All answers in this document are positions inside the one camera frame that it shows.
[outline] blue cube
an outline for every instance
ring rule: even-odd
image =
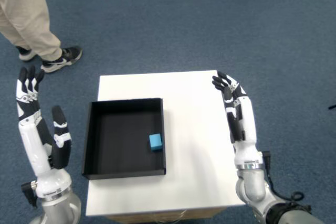
[[[160,134],[149,135],[149,142],[151,144],[151,150],[157,151],[162,149],[162,141]]]

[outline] khaki pants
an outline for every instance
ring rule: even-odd
[[[60,41],[50,32],[46,0],[0,0],[0,32],[15,46],[43,60],[58,59]]]

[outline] wooden cabinet base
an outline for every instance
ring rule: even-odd
[[[176,221],[183,219],[211,218],[222,212],[225,208],[192,209],[184,211],[153,212],[137,215],[114,215],[107,218],[119,223],[144,223],[159,221]]]

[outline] sneaker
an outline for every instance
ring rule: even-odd
[[[80,47],[69,47],[62,49],[62,55],[54,61],[42,61],[41,69],[45,73],[51,73],[65,66],[71,66],[82,56]]]
[[[27,50],[22,47],[16,47],[19,50],[19,59],[23,61],[32,60],[37,54],[32,50]]]

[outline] black tray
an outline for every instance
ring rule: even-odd
[[[160,133],[162,150],[149,135]],[[163,103],[160,98],[92,102],[82,174],[88,179],[166,173]]]

